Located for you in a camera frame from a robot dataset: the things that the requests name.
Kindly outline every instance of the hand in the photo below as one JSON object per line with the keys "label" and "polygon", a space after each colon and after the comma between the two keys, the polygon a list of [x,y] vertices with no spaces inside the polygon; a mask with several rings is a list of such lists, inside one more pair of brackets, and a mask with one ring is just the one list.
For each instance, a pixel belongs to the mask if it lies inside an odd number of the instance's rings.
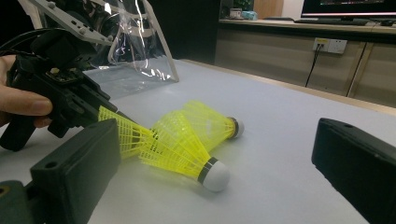
{"label": "hand", "polygon": [[7,71],[14,62],[15,55],[0,57],[0,127],[9,123],[10,114],[36,116],[37,128],[48,126],[51,120],[46,115],[52,110],[52,103],[47,97],[6,85]]}

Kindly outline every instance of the power socket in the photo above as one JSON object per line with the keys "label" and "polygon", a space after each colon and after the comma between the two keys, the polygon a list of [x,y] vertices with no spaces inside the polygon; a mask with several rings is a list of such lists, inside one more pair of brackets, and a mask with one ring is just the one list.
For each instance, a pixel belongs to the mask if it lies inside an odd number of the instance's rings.
{"label": "power socket", "polygon": [[317,37],[315,38],[314,47],[312,48],[312,50],[317,50],[318,45],[322,45],[320,51],[327,52],[329,48],[329,44],[330,44],[330,39]]}
{"label": "power socket", "polygon": [[346,40],[331,39],[327,51],[330,53],[343,54],[346,46]]}

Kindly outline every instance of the shuttlecock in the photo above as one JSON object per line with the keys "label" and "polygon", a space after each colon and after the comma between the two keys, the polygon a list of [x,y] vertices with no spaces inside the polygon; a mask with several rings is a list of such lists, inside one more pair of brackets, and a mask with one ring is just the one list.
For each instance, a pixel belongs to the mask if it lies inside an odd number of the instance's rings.
{"label": "shuttlecock", "polygon": [[147,147],[147,139],[152,139],[153,132],[103,106],[99,107],[98,120],[115,119],[119,129],[120,155],[127,159],[139,154],[142,147]]}
{"label": "shuttlecock", "polygon": [[190,176],[212,191],[227,186],[228,168],[208,154],[180,111],[165,114],[151,130],[151,147],[139,155],[143,163]]}
{"label": "shuttlecock", "polygon": [[242,120],[225,117],[199,101],[187,102],[182,112],[208,151],[226,139],[240,136],[245,130]]}

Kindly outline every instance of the white table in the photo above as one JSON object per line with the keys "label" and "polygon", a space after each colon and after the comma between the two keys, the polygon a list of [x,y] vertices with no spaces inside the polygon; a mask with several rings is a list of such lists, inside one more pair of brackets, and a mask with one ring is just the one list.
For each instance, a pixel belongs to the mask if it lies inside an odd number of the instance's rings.
{"label": "white table", "polygon": [[[312,164],[317,124],[320,118],[338,119],[395,146],[394,109],[350,99],[359,106],[340,103],[182,61],[176,66],[180,82],[113,103],[146,127],[191,99],[243,120],[239,139],[212,150],[230,168],[228,187],[213,193],[134,158],[120,166],[90,223],[367,223]],[[0,149],[0,181],[27,184],[29,168],[78,130],[63,139],[37,130],[25,150]]]}

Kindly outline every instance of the monitor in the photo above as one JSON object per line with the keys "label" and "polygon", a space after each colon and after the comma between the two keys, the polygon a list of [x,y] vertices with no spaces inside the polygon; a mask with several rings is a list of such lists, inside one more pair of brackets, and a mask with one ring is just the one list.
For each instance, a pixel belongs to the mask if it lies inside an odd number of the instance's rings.
{"label": "monitor", "polygon": [[396,0],[304,0],[302,18],[396,18]]}

